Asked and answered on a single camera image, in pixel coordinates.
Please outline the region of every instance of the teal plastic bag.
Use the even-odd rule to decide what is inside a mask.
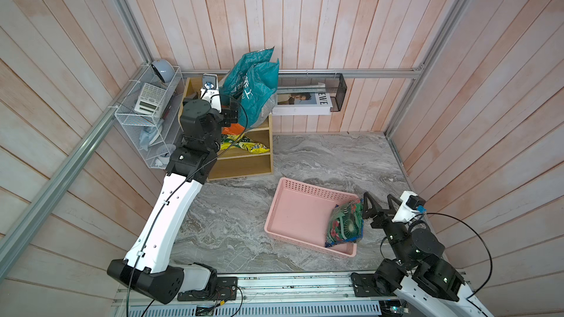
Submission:
[[[239,124],[252,129],[264,122],[277,103],[280,62],[258,63],[250,67],[243,81],[239,108]]]
[[[219,83],[219,92],[222,94],[220,98],[223,104],[229,104],[229,97],[225,97],[224,95],[230,95],[239,99],[243,92],[243,80],[247,71],[249,71],[251,66],[257,63],[269,62],[272,57],[272,52],[274,52],[274,48],[262,49],[256,52],[246,53],[239,59],[235,66]]]

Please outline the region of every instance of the book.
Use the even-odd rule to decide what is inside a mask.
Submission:
[[[325,84],[312,86],[278,87],[278,104],[272,109],[272,115],[331,115],[331,96],[328,93],[297,92],[284,93],[296,88],[324,88]]]

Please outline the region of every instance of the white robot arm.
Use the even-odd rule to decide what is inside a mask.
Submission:
[[[161,193],[143,231],[125,258],[113,260],[107,270],[123,285],[161,303],[169,303],[179,291],[203,290],[213,270],[198,264],[185,269],[169,266],[180,225],[218,157],[221,128],[229,126],[237,112],[222,110],[217,76],[206,75],[202,81],[202,98],[183,102],[182,144],[170,156]]]
[[[472,290],[467,284],[460,286],[458,301],[438,299],[421,289],[410,277],[402,279],[401,288],[393,291],[393,294],[404,299],[415,306],[421,313],[429,317],[493,317],[493,314],[480,302],[476,296],[472,296]]]

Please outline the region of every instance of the wooden wall panel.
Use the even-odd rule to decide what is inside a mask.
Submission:
[[[0,3],[1,240],[142,58],[113,0]],[[105,270],[160,181],[112,130],[0,285],[0,315],[107,314],[117,283]]]
[[[231,68],[242,54],[271,47],[272,60],[279,59],[282,68],[414,67],[454,0],[129,1],[155,57],[186,69],[206,69]],[[276,116],[273,130],[385,130],[410,83],[347,80],[340,112]]]
[[[563,46],[564,0],[472,0],[392,135],[428,210],[489,246],[478,296],[496,316],[564,310]],[[430,220],[480,286],[480,240]]]

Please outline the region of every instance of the calculator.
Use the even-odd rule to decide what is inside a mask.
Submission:
[[[139,114],[152,115],[160,111],[159,104],[164,97],[166,89],[145,83],[139,93],[134,111]]]

